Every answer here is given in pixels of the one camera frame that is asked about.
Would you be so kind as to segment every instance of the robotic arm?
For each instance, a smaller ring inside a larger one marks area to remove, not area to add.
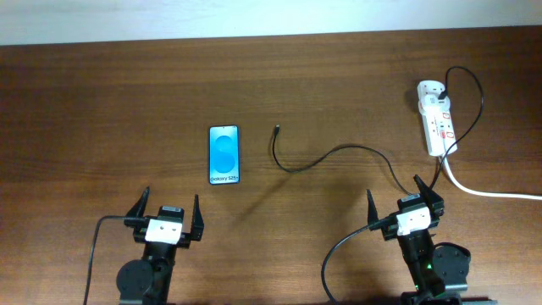
[[[144,243],[145,249],[141,259],[126,263],[117,274],[121,305],[165,305],[177,248],[188,249],[192,241],[200,241],[203,235],[204,223],[197,195],[190,233],[182,232],[185,216],[182,208],[162,206],[158,216],[142,218],[148,196],[147,188],[126,214],[141,217],[141,220],[124,221],[124,225],[134,229],[134,241]]]
[[[433,244],[429,229],[436,227],[444,215],[444,200],[417,175],[414,180],[420,192],[399,199],[399,211],[383,219],[379,219],[368,190],[369,229],[381,230],[385,241],[396,238],[399,242],[417,290],[403,293],[402,305],[466,304],[459,293],[467,290],[471,254],[466,248],[452,243]]]

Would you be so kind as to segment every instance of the phone screen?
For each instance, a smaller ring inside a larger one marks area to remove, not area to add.
[[[209,182],[239,182],[239,130],[235,125],[209,130]]]

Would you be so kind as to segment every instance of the white cable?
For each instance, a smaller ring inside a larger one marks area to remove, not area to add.
[[[524,194],[510,194],[510,193],[492,193],[487,191],[473,191],[471,189],[467,189],[465,186],[462,186],[459,182],[457,182],[456,177],[451,173],[450,165],[448,165],[448,158],[444,160],[444,169],[446,171],[446,174],[450,178],[451,182],[459,187],[462,191],[465,191],[469,194],[478,195],[478,196],[486,196],[486,197],[503,197],[503,198],[519,198],[519,199],[531,199],[531,200],[542,200],[542,196],[535,196],[535,195],[524,195]]]

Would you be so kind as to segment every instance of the blue phone screen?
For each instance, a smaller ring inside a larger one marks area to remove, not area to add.
[[[209,182],[239,182],[239,131],[237,126],[216,126],[209,131]]]

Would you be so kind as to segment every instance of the wire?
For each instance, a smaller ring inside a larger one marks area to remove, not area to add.
[[[487,192],[487,191],[474,191],[471,189],[466,188],[465,186],[462,186],[461,183],[457,182],[456,177],[451,173],[450,165],[448,164],[448,160],[444,160],[444,168],[446,171],[446,174],[450,178],[451,182],[459,187],[462,191],[465,191],[469,194],[478,195],[478,196],[486,196],[486,197],[503,197],[503,198],[519,198],[519,199],[532,199],[532,200],[542,200],[542,196],[535,196],[535,195],[524,195],[524,194],[512,194],[512,193],[493,193],[493,192]]]
[[[331,258],[331,255],[333,255],[333,253],[335,252],[335,250],[337,250],[338,247],[340,247],[340,245],[342,245],[343,243],[345,243],[346,241],[348,241],[349,239],[351,239],[352,237],[362,233],[363,231],[367,230],[369,228],[368,225],[362,227],[361,229],[358,229],[358,230],[355,230],[353,231],[352,233],[350,233],[348,236],[346,236],[345,238],[343,238],[342,240],[340,240],[339,242],[337,242],[336,245],[334,245],[331,250],[329,250],[329,253],[328,255],[325,257],[324,259],[324,262],[322,263],[322,272],[321,272],[321,276],[322,276],[322,285],[324,286],[324,290],[325,290],[325,293],[328,295],[329,297],[329,300],[331,300],[331,302],[333,304],[337,304],[337,300],[335,300],[335,298],[333,297],[333,295],[331,294],[331,291],[329,291],[329,288],[328,288],[328,284],[326,284],[325,282],[325,267],[327,266],[328,264],[328,261],[329,259]]]
[[[462,69],[473,77],[474,81],[476,82],[476,86],[478,87],[478,90],[480,91],[480,110],[478,111],[478,115],[476,116],[476,119],[473,121],[471,126],[468,127],[467,131],[465,131],[463,136],[460,136],[459,139],[457,139],[457,141],[451,144],[450,147],[448,147],[448,150],[446,150],[446,153],[442,156],[442,161],[440,161],[439,169],[434,174],[433,181],[431,182],[431,185],[429,186],[429,189],[431,190],[433,190],[434,185],[437,183],[437,180],[439,179],[440,172],[442,171],[442,164],[446,160],[446,157],[448,157],[448,153],[450,152],[451,148],[457,145],[457,143],[459,143],[459,141],[461,141],[473,129],[473,127],[476,125],[476,123],[478,123],[478,120],[482,116],[482,112],[484,111],[484,88],[482,88],[482,84],[480,84],[478,77],[476,77],[476,75],[471,70],[462,66],[453,66],[453,67],[450,67],[446,71],[445,87],[444,87],[445,89],[442,91],[442,93],[440,93],[439,99],[443,99],[448,95],[448,74],[453,69]]]
[[[395,183],[397,184],[397,186],[399,186],[399,188],[401,188],[402,191],[404,191],[406,194],[408,195],[412,195],[409,191],[407,191],[402,185],[401,183],[398,181],[397,177],[395,176],[395,173],[393,171],[393,168],[391,167],[391,163],[390,161],[388,160],[388,158],[382,154],[381,152],[375,150],[375,149],[372,149],[371,147],[365,147],[365,146],[362,146],[362,145],[352,145],[352,144],[348,144],[348,145],[339,145],[338,147],[335,147],[333,149],[331,149],[329,152],[327,152],[326,154],[324,154],[322,157],[320,157],[319,159],[317,159],[316,161],[313,161],[311,164],[307,165],[307,166],[304,166],[304,167],[301,167],[301,168],[298,168],[298,169],[287,169],[286,167],[282,166],[282,164],[280,164],[279,160],[277,159],[277,154],[275,152],[275,142],[277,141],[277,136],[279,135],[279,131],[280,131],[280,125],[276,125],[274,127],[274,136],[273,136],[273,148],[272,148],[272,151],[273,151],[273,158],[274,158],[274,162],[279,166],[280,169],[282,169],[283,171],[285,172],[288,172],[288,173],[301,173],[302,171],[305,171],[307,169],[310,169],[312,168],[313,166],[319,164],[320,162],[324,161],[327,157],[331,156],[332,154],[334,153],[337,153],[338,151],[340,150],[343,150],[343,149],[347,149],[347,148],[359,148],[359,149],[365,149],[365,150],[368,150],[370,152],[373,152],[373,153],[376,153],[378,154],[380,157],[382,157],[384,159],[384,161],[388,164],[388,168],[390,168],[390,172],[391,172],[391,176],[393,177],[393,180],[395,181]]]
[[[92,239],[91,257],[88,260],[88,272],[86,274],[86,289],[85,289],[85,299],[83,300],[83,305],[86,305],[86,302],[88,300],[88,293],[91,289],[92,259],[94,258],[94,248],[96,247],[98,231],[100,230],[100,225],[102,225],[102,222],[105,219],[145,220],[142,217],[127,217],[127,216],[114,216],[114,215],[103,216],[100,218],[100,220],[98,220],[96,224],[96,229],[94,230],[94,238]]]

